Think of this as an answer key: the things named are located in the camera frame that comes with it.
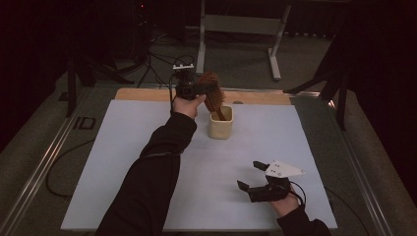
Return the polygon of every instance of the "person's right hand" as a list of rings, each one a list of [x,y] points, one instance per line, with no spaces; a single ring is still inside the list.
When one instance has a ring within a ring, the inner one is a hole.
[[[287,215],[292,210],[298,208],[298,199],[293,194],[289,193],[283,200],[269,202],[279,217]]]
[[[174,99],[173,110],[194,119],[197,116],[197,107],[202,104],[205,99],[206,96],[204,94],[197,96],[194,100],[186,100],[176,96]]]

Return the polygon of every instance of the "black sleeve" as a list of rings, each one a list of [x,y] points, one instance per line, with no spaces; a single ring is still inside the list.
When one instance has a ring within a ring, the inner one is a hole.
[[[153,132],[95,235],[160,235],[178,179],[180,153],[196,129],[193,119],[174,112]]]
[[[320,220],[310,221],[304,208],[299,206],[276,220],[285,236],[330,236],[328,227]]]

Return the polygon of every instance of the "white tabletop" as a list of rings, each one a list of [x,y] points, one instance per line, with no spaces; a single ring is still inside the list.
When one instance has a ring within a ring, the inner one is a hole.
[[[181,170],[165,222],[166,231],[268,231],[277,229],[267,203],[251,203],[239,190],[240,180],[263,186],[258,160],[280,160],[306,170],[290,177],[307,195],[306,212],[329,228],[336,222],[295,107],[292,105],[228,104],[234,124],[228,140],[208,136],[209,112],[201,105],[198,130],[181,157]],[[94,230],[151,133],[169,116],[169,102],[112,100],[62,229]]]

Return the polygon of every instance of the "person's left hand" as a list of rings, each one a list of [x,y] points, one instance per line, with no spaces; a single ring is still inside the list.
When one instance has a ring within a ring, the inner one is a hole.
[[[173,110],[194,119],[198,115],[197,107],[202,104],[205,99],[206,96],[204,94],[197,96],[194,100],[186,100],[176,96],[174,99]]]

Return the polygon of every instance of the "cup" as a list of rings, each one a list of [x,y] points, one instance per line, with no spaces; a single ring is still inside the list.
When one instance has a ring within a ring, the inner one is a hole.
[[[221,106],[225,121],[218,118],[216,112],[212,112],[209,116],[208,136],[212,139],[226,140],[230,137],[233,125],[233,109],[231,106]]]

